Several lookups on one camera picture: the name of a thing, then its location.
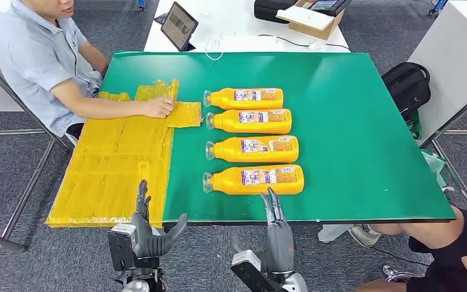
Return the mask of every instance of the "white panel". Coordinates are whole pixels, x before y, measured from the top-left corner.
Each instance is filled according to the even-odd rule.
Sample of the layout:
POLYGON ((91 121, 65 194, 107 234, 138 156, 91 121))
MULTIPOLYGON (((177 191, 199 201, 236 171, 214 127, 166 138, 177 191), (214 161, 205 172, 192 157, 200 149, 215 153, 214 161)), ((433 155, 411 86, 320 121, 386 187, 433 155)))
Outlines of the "white panel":
POLYGON ((434 134, 467 104, 467 19, 448 2, 409 61, 431 73, 431 100, 423 105, 423 139, 434 134))

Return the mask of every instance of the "green tabletop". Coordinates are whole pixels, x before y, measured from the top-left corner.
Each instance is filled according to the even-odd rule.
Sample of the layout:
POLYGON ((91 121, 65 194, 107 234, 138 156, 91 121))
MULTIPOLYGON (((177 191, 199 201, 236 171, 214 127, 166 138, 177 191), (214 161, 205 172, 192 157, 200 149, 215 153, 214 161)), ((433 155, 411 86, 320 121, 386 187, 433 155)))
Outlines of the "green tabletop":
MULTIPOLYGON (((138 85, 180 81, 178 99, 200 102, 203 91, 278 87, 292 112, 305 188, 282 195, 289 221, 451 220, 454 213, 367 54, 201 53, 115 54, 102 90, 135 95, 138 85)), ((220 113, 221 109, 203 108, 220 113)), ((175 129, 164 222, 188 213, 195 223, 264 221, 258 196, 204 193, 204 172, 255 164, 208 161, 206 141, 222 130, 175 129)))

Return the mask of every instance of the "yellow plastic wrap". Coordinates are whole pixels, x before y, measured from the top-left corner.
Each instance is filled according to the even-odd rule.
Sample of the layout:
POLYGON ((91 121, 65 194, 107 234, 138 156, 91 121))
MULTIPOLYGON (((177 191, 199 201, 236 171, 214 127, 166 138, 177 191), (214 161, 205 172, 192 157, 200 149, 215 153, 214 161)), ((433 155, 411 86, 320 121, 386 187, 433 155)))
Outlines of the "yellow plastic wrap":
MULTIPOLYGON (((178 81, 139 86, 136 100, 171 97, 178 81)), ((126 101, 128 94, 100 92, 99 98, 126 101)), ((46 224, 56 227, 104 227, 129 222, 137 187, 148 182, 150 223, 161 227, 174 128, 201 124, 199 102, 176 102, 166 119, 145 116, 87 120, 46 224)))

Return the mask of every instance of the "black shorts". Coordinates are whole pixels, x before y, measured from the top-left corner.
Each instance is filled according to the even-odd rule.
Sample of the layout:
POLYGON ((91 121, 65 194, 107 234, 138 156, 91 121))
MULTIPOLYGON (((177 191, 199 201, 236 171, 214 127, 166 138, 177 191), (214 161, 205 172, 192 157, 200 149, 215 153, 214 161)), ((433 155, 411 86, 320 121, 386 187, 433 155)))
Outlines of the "black shorts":
POLYGON ((409 248, 414 252, 432 254, 434 261, 425 277, 411 278, 407 292, 467 292, 467 271, 461 257, 467 256, 467 211, 461 210, 465 218, 463 232, 450 245, 429 249, 413 237, 409 237, 409 248))
POLYGON ((69 135, 73 135, 76 139, 80 138, 81 131, 83 130, 84 123, 75 123, 74 125, 70 125, 67 128, 66 133, 69 135))

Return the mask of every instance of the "cardboard box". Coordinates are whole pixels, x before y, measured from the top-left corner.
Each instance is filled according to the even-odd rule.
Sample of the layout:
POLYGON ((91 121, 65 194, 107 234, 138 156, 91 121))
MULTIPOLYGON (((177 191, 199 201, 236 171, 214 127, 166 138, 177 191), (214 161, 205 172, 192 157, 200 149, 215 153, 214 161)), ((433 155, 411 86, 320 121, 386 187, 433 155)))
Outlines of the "cardboard box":
MULTIPOLYGON (((314 3, 315 0, 298 0, 294 6, 297 7, 308 7, 310 4, 314 3)), ((327 26, 320 30, 315 27, 308 26, 304 23, 297 22, 295 20, 287 19, 282 16, 277 15, 278 18, 289 21, 289 29, 296 30, 297 32, 305 33, 311 35, 312 37, 320 38, 322 40, 327 40, 328 37, 332 34, 334 29, 339 25, 341 18, 343 17, 345 10, 343 9, 336 17, 334 17, 327 26)))

